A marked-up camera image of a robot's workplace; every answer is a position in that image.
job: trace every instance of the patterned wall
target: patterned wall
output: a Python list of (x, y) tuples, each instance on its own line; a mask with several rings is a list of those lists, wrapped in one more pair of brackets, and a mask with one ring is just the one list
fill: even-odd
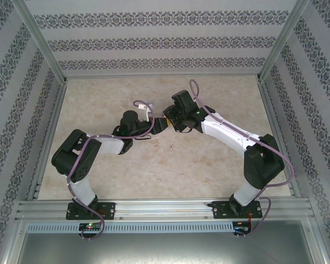
[(266, 86), (330, 255), (330, 0), (308, 4)]
[(0, 0), (0, 247), (25, 200), (60, 83), (9, 0)]
[(31, 0), (67, 77), (257, 74), (296, 0)]

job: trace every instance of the enclosure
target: enclosure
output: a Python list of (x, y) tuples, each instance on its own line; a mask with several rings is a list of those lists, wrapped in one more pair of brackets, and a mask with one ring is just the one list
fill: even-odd
[[(240, 188), (244, 160), (169, 126), (97, 155), (88, 178), (113, 219), (81, 241), (89, 221), (66, 220), (53, 154), (74, 129), (143, 118), (135, 100), (163, 117), (190, 79), (226, 120), (273, 135), (295, 179), (264, 191), (267, 218), (236, 239), (207, 205)], [(330, 263), (330, 0), (0, 0), (0, 263), (248, 261)]]

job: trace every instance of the beige floor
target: beige floor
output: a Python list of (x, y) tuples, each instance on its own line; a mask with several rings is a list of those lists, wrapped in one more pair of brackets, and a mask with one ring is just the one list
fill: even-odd
[[(172, 104), (171, 95), (189, 89), (189, 77), (71, 80), (54, 136), (40, 200), (70, 199), (65, 178), (51, 165), (52, 154), (70, 132), (111, 133), (133, 100), (155, 104), (160, 113)], [(271, 133), (253, 76), (196, 77), (200, 98), (228, 121), (252, 133)], [(230, 197), (243, 182), (243, 159), (213, 137), (172, 127), (135, 141), (125, 155), (98, 155), (89, 173), (100, 199)], [(273, 181), (282, 182), (281, 173)], [(287, 186), (271, 188), (269, 196), (290, 195)]]

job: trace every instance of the black mounting plate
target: black mounting plate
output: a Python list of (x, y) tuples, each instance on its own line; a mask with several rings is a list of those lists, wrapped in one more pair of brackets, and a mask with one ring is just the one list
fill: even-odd
[(251, 202), (238, 215), (231, 210), (229, 201), (214, 201), (208, 206), (213, 208), (214, 219), (248, 218), (249, 212), (251, 212), (252, 218), (263, 217), (259, 201)]
[[(113, 220), (115, 216), (115, 206), (114, 202), (98, 202), (97, 212), (101, 214), (104, 220)], [(67, 220), (98, 220), (99, 217), (95, 214), (90, 217), (90, 212), (87, 214), (81, 212), (80, 205), (76, 205), (74, 202), (70, 202), (67, 207), (66, 212)]]

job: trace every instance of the perforated metal strip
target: perforated metal strip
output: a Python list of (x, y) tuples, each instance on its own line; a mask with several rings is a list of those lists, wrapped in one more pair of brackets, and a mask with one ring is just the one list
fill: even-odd
[[(79, 223), (31, 223), (30, 234), (78, 233)], [(233, 232), (232, 222), (191, 222), (191, 223), (106, 223), (104, 233), (215, 233)]]

